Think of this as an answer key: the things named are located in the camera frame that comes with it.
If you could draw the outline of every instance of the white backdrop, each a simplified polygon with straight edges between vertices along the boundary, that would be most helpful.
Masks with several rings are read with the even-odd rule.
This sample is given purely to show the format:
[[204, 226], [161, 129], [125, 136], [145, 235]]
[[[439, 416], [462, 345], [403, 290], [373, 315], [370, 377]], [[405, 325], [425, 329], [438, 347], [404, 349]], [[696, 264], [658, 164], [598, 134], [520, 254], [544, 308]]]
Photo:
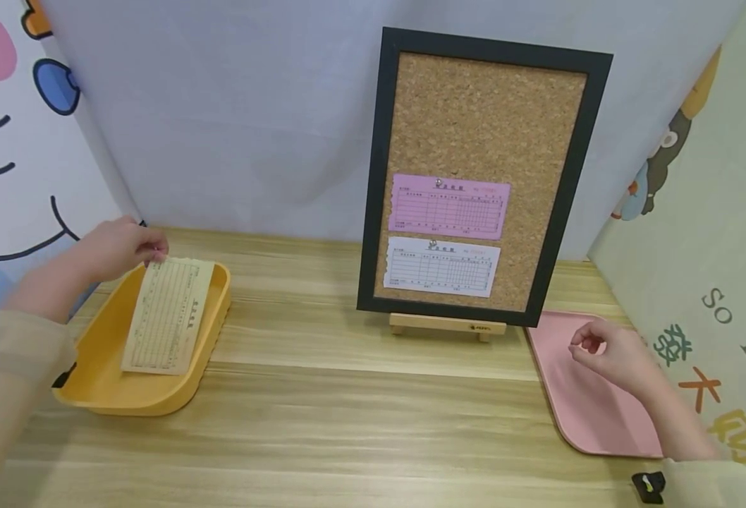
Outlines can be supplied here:
[[745, 0], [44, 0], [148, 222], [359, 240], [381, 28], [615, 54], [583, 258]]

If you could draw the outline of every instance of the person's left hand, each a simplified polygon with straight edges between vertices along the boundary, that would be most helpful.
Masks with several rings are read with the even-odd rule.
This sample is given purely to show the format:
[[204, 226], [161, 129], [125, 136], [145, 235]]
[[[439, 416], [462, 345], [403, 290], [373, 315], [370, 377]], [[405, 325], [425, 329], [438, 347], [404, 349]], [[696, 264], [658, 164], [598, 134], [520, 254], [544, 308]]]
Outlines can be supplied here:
[[140, 262], [161, 262], [170, 251], [163, 231], [145, 228], [130, 215], [107, 220], [65, 252], [90, 284], [117, 279]]

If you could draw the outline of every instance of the pink tray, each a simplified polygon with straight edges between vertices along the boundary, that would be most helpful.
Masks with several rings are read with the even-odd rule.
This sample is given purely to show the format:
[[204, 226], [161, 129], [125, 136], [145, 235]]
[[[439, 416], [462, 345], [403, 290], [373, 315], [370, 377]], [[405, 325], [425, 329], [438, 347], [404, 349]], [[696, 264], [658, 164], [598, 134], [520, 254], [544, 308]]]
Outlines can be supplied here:
[[543, 312], [537, 328], [527, 328], [556, 426], [585, 454], [662, 458], [652, 421], [634, 397], [574, 361], [571, 337], [601, 317]]

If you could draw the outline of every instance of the beige sleeve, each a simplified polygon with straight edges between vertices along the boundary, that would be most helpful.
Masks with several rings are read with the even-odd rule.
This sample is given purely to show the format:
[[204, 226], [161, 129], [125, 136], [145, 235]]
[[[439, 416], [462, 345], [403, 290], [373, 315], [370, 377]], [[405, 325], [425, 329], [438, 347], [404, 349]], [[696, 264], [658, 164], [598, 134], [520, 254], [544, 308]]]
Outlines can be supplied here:
[[734, 461], [664, 461], [664, 506], [746, 507], [746, 466]]
[[0, 311], [0, 470], [37, 402], [76, 356], [64, 325]]

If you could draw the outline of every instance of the blue cartoon ear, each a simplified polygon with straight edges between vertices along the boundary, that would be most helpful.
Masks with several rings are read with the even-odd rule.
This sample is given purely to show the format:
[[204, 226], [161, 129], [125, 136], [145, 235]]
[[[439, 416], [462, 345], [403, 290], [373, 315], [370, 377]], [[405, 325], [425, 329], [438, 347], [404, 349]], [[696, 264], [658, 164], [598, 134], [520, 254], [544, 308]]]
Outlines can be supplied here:
[[40, 97], [54, 113], [68, 116], [80, 103], [80, 87], [72, 71], [53, 59], [40, 59], [32, 69], [35, 86]]

